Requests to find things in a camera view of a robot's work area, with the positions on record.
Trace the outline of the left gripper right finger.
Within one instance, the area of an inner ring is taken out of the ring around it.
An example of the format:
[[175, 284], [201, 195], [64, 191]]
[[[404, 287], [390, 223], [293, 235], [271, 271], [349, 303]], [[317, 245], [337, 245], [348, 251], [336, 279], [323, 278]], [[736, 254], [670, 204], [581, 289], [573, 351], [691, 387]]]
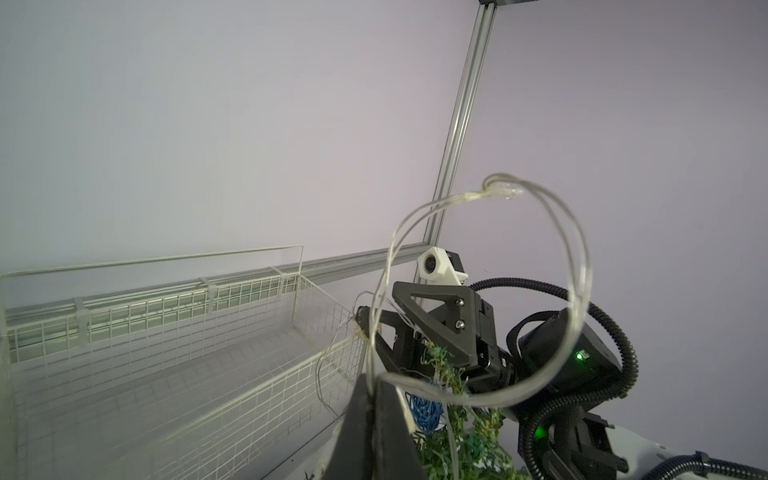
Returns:
[[394, 385], [386, 382], [378, 384], [375, 408], [375, 478], [425, 479], [426, 473]]

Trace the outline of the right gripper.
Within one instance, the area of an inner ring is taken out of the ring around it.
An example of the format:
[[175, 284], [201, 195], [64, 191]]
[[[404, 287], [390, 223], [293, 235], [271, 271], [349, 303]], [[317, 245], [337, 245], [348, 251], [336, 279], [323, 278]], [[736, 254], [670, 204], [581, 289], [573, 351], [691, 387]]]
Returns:
[[[498, 345], [493, 310], [475, 291], [466, 286], [398, 281], [392, 297], [423, 335], [446, 352], [449, 365], [459, 371], [468, 392], [490, 393], [514, 383], [512, 357]], [[437, 301], [438, 306], [425, 310], [415, 298]], [[392, 340], [384, 338], [381, 326], [391, 329]], [[366, 386], [375, 378], [370, 359], [378, 359], [387, 373], [411, 378], [420, 374], [420, 340], [397, 312], [384, 310], [381, 314], [374, 344], [364, 360]]]

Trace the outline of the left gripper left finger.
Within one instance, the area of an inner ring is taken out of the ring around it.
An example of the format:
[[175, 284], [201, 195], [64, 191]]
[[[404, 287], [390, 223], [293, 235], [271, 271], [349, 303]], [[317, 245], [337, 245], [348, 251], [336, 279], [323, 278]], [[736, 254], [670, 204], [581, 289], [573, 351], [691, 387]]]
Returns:
[[341, 430], [322, 478], [325, 480], [369, 480], [374, 473], [374, 400], [367, 375], [354, 386]]

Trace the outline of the small green christmas tree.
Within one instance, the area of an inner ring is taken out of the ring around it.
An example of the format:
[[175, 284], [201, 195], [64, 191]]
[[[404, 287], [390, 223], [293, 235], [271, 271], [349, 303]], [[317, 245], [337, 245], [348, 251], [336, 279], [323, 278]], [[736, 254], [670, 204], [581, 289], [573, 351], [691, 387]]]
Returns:
[[497, 409], [443, 405], [438, 430], [412, 433], [429, 479], [528, 479], [499, 444], [504, 416]]

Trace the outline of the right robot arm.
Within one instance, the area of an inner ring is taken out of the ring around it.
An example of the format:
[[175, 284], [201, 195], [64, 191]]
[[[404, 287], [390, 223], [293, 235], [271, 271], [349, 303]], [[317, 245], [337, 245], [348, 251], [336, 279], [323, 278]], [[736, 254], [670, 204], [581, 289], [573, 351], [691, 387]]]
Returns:
[[[381, 323], [394, 328], [388, 346], [381, 336], [375, 348], [389, 373], [409, 378], [434, 373], [425, 364], [430, 348], [441, 351], [456, 370], [458, 393], [490, 394], [520, 385], [551, 359], [560, 346], [569, 313], [541, 311], [517, 325], [499, 347], [492, 306], [479, 293], [493, 288], [519, 288], [567, 299], [566, 289], [532, 279], [498, 277], [469, 286], [394, 286], [395, 310], [385, 310]], [[506, 402], [502, 413], [519, 425], [518, 447], [528, 471], [536, 479], [616, 479], [637, 473], [643, 479], [678, 479], [693, 474], [727, 479], [764, 479], [766, 471], [716, 459], [703, 452], [663, 458], [650, 467], [633, 465], [610, 441], [614, 428], [591, 409], [625, 397], [635, 385], [639, 365], [635, 350], [619, 325], [602, 309], [587, 313], [611, 337], [612, 353], [589, 327], [582, 329], [569, 359], [549, 384], [529, 398]]]

